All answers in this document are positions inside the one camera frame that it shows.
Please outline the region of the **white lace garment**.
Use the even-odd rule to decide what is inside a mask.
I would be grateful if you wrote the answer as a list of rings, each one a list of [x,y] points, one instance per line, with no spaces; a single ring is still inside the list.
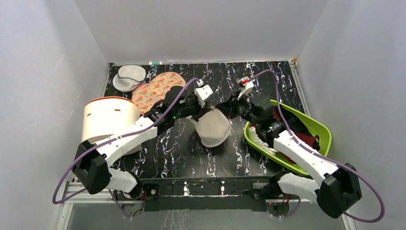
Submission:
[[[256,144],[263,152],[266,152],[268,155],[275,156],[275,154],[277,153],[274,148],[269,147],[266,142],[263,142],[258,137],[254,126],[250,126],[248,128],[248,137],[254,144]]]

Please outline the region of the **small white grey-trimmed laundry bag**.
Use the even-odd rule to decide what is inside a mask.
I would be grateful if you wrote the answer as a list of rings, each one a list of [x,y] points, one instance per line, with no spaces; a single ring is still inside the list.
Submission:
[[[138,65],[125,65],[118,69],[113,78],[113,87],[121,92],[133,91],[144,82],[146,70]]]

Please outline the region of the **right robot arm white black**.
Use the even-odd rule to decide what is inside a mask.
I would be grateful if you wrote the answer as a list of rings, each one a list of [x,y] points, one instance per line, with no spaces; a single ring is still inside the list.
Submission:
[[[324,160],[316,149],[301,141],[282,118],[275,118],[275,106],[266,95],[256,95],[251,102],[245,96],[233,95],[216,105],[227,118],[237,116],[256,127],[260,140],[283,153],[311,176],[310,179],[292,173],[279,173],[270,179],[270,194],[283,198],[286,194],[316,202],[330,217],[338,218],[362,198],[359,179],[348,163],[338,166]]]

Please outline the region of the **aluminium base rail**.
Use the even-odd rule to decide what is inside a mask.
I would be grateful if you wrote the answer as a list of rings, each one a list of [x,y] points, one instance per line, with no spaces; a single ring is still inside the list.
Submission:
[[[164,210],[251,210],[257,214],[283,218],[292,213],[295,204],[303,205],[311,201],[297,195],[250,195],[248,190],[257,189],[266,184],[265,179],[249,178],[175,178],[154,179],[144,184],[144,193],[137,199],[130,199],[121,192],[103,190],[96,195],[86,192],[66,201],[62,205],[56,229],[68,229],[75,204],[113,204],[118,201],[119,207],[130,213],[131,220],[146,204],[146,212]]]

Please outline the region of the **green plastic basin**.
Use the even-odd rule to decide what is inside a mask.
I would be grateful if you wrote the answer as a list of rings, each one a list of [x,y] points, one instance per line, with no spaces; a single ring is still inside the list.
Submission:
[[[320,122],[314,120],[313,118],[309,117],[308,115],[306,115],[288,105],[281,103],[281,109],[284,109],[284,110],[292,113],[293,115],[295,115],[303,123],[303,125],[306,127],[306,130],[309,132],[308,135],[302,134],[298,131],[295,131],[294,133],[306,143],[309,142],[310,140],[314,140],[316,145],[319,146],[318,152],[326,157],[328,155],[328,152],[329,152],[329,149],[331,146],[331,142],[332,142],[332,135],[331,135],[330,130],[325,125],[321,124]],[[245,136],[245,140],[252,148],[254,148],[258,152],[260,152],[265,157],[271,159],[272,161],[276,162],[277,164],[287,168],[288,170],[290,170],[294,173],[308,175],[308,172],[305,169],[303,169],[298,164],[294,164],[294,162],[291,159],[287,158],[283,154],[277,152],[275,154],[275,156],[272,156],[272,155],[268,155],[266,152],[263,152],[256,144],[254,144],[249,139],[248,128],[250,126],[252,126],[251,123],[247,122],[244,127],[244,136]]]

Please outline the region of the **white mesh laundry bag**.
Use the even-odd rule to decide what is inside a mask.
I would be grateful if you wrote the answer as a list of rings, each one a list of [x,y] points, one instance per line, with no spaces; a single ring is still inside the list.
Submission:
[[[222,144],[232,130],[230,121],[217,108],[210,108],[198,121],[194,120],[192,116],[187,119],[194,125],[201,143],[208,148]]]

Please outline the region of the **floral mesh laundry bag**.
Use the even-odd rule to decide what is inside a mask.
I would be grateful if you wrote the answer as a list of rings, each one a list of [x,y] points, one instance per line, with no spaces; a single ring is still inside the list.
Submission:
[[[140,114],[149,111],[152,106],[165,98],[165,94],[173,86],[184,87],[185,79],[175,72],[164,72],[158,74],[150,83],[140,84],[132,92],[132,102],[139,109]]]

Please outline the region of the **white cylindrical basket orange rim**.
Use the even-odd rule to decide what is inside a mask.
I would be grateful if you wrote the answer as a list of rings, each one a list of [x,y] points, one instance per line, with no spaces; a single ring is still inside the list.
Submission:
[[[91,144],[116,134],[140,118],[140,111],[129,99],[101,97],[84,107],[81,141]]]

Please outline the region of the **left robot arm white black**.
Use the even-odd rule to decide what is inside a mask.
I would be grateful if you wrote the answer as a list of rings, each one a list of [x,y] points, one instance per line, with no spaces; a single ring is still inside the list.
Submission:
[[[143,182],[130,172],[112,168],[112,164],[142,143],[154,139],[174,126],[176,120],[201,117],[208,110],[207,101],[212,89],[202,86],[186,94],[181,86],[174,86],[145,114],[118,134],[91,144],[82,142],[77,150],[72,171],[91,194],[104,189],[124,192],[130,199],[143,193]]]

